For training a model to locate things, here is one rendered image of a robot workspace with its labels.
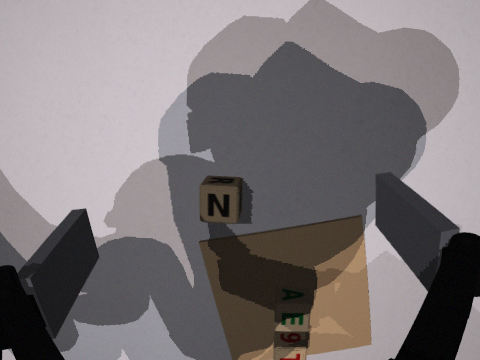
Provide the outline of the tan square mat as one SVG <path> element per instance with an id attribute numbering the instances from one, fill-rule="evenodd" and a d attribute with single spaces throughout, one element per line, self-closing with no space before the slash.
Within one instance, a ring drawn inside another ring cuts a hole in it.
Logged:
<path id="1" fill-rule="evenodd" d="M 307 355 L 371 345 L 362 216 L 199 241 L 232 360 L 273 360 L 277 287 L 309 287 Z"/>

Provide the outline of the brown letter block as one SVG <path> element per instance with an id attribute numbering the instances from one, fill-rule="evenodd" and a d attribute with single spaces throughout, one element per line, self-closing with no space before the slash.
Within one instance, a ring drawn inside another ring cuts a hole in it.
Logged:
<path id="1" fill-rule="evenodd" d="M 273 360 L 306 360 L 306 332 L 274 332 Z"/>
<path id="2" fill-rule="evenodd" d="M 199 187 L 200 221 L 237 224 L 242 211 L 241 177 L 207 176 Z"/>
<path id="3" fill-rule="evenodd" d="M 274 330 L 308 332 L 311 297 L 309 287 L 277 287 Z"/>

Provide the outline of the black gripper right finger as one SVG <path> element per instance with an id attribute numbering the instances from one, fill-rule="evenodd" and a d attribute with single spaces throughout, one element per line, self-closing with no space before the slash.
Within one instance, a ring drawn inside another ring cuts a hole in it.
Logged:
<path id="1" fill-rule="evenodd" d="M 396 358 L 388 360 L 455 360 L 480 297 L 480 236 L 459 233 L 391 172 L 376 174 L 375 225 L 429 290 Z"/>

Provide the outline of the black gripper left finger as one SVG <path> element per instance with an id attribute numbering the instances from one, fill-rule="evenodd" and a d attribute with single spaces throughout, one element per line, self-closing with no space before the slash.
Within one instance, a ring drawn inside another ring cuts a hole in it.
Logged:
<path id="1" fill-rule="evenodd" d="M 6 349 L 16 360 L 65 360 L 52 339 L 98 259 L 85 208 L 72 210 L 18 273 L 0 266 L 0 360 Z"/>

